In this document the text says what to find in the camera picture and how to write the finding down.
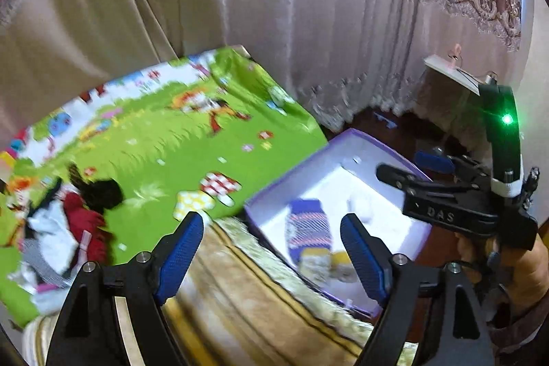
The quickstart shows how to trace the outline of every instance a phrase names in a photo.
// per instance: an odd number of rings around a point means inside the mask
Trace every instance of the green light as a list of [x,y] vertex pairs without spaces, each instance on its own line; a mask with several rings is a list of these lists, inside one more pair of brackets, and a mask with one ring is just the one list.
[[501,121],[506,125],[512,125],[514,122],[514,119],[511,116],[511,114],[505,114],[503,117],[501,117]]

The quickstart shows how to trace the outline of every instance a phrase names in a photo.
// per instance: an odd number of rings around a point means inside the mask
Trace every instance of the striped blanket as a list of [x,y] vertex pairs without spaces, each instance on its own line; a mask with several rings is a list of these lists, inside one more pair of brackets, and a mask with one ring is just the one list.
[[[132,366],[143,365],[127,306],[117,313]],[[353,365],[372,326],[308,288],[240,221],[206,228],[176,297],[163,307],[185,357],[206,366]],[[56,317],[40,317],[24,332],[24,356],[45,364]],[[399,365],[411,365],[416,345]]]

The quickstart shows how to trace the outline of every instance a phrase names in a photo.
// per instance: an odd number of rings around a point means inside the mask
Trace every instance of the blue gripper pad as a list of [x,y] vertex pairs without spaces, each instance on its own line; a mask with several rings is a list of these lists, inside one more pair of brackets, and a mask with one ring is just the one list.
[[442,174],[454,174],[456,170],[456,167],[447,156],[440,157],[423,151],[415,153],[413,162],[421,169],[430,169]]
[[340,232],[366,294],[383,307],[392,285],[391,252],[381,239],[370,236],[355,214],[342,218]]
[[193,260],[204,236],[204,223],[198,213],[188,213],[173,234],[164,236],[153,251],[160,266],[159,285],[154,297],[162,306],[168,298],[175,296],[183,282],[185,273]]

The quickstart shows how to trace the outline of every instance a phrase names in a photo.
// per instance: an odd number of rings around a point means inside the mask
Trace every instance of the beige curtain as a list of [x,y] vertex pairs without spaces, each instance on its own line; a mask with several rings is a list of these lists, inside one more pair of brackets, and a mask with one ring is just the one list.
[[415,107],[444,127],[454,103],[443,100],[456,87],[429,83],[423,58],[445,56],[459,42],[466,70],[520,79],[520,7],[521,0],[0,0],[0,143],[83,90],[224,44],[243,44],[334,130],[368,105],[396,114]]

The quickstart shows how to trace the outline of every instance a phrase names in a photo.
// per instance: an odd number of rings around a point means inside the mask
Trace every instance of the wooden floor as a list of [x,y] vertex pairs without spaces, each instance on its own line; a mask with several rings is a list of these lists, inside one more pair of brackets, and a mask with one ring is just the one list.
[[[419,119],[413,114],[395,117],[392,114],[375,111],[397,124],[397,128],[389,129],[385,122],[378,121],[375,118],[373,112],[372,109],[366,109],[366,111],[358,114],[353,122],[347,127],[359,129],[370,134],[372,137],[375,137],[385,145],[399,152],[408,160],[413,160],[418,139],[440,141],[443,137],[443,132],[439,128],[432,123]],[[334,137],[332,132],[326,129],[324,131],[328,139]],[[452,155],[460,155],[466,151],[466,149],[454,138],[448,140],[446,150]],[[448,176],[429,171],[426,171],[426,174],[431,178],[440,180],[448,178]],[[454,259],[459,259],[456,237],[449,231],[439,227],[433,227],[429,238],[425,243],[425,247],[416,259],[416,262],[431,267],[439,267]],[[418,299],[414,320],[408,333],[408,340],[411,342],[419,342],[421,339],[424,316],[428,305],[428,299]]]

